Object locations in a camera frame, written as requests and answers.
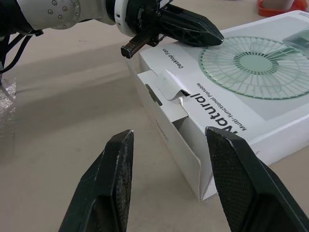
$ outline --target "table surface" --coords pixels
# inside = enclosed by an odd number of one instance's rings
[[[219,29],[261,19],[253,0],[176,0]],[[0,155],[5,232],[55,232],[80,177],[116,133],[135,131],[129,232],[230,231],[218,196],[198,202],[149,120],[120,47],[96,21],[33,38],[17,77],[15,153]],[[271,168],[309,214],[308,148]]]

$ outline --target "white product box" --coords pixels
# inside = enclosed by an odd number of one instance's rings
[[[140,53],[137,92],[199,200],[216,193],[205,128],[246,139],[265,164],[309,145],[309,14],[222,31],[223,45]]]

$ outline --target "box flap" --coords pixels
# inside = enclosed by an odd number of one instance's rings
[[[157,104],[164,112],[164,114],[168,117],[170,122],[174,122],[179,119],[188,117],[187,112],[183,109],[178,99],[169,101],[164,97],[164,95],[156,85],[156,79],[158,76],[154,73],[154,71],[149,70],[137,74],[136,70],[132,67],[130,62],[128,60],[126,62],[131,72],[131,75],[137,76],[142,81],[142,83],[148,89],[148,92],[152,97],[153,101],[157,102]]]
[[[167,100],[174,99],[181,91],[189,94],[181,80],[168,70],[163,70],[155,79],[155,83]]]

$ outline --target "black cable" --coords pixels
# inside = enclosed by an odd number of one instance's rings
[[[13,59],[13,61],[7,66],[5,67],[3,70],[0,70],[0,74],[5,73],[7,71],[9,71],[11,68],[13,68],[16,63],[19,61],[21,55],[23,54],[29,40],[31,39],[32,36],[26,36],[25,39],[23,40],[23,42],[21,43],[18,52],[15,56],[15,58]]]
[[[5,58],[6,58],[6,49],[9,46],[10,42],[10,36],[5,36],[1,41],[0,41],[0,62],[2,66],[4,66],[5,63]]]
[[[2,59],[9,53],[9,51],[10,51],[13,47],[16,46],[16,44],[18,44],[18,42],[21,41],[22,38],[24,38],[24,35],[22,35],[22,34],[17,35],[17,36],[15,37],[15,39],[13,39],[13,41],[10,42],[10,43],[8,44],[8,46],[6,47],[6,49],[3,51],[3,53],[2,53],[2,55],[1,55],[1,57],[0,57],[0,60],[2,60]]]

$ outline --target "green fan center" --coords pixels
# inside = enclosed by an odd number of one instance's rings
[[[240,53],[234,57],[234,63],[237,68],[256,75],[273,74],[278,70],[278,62],[261,53]]]

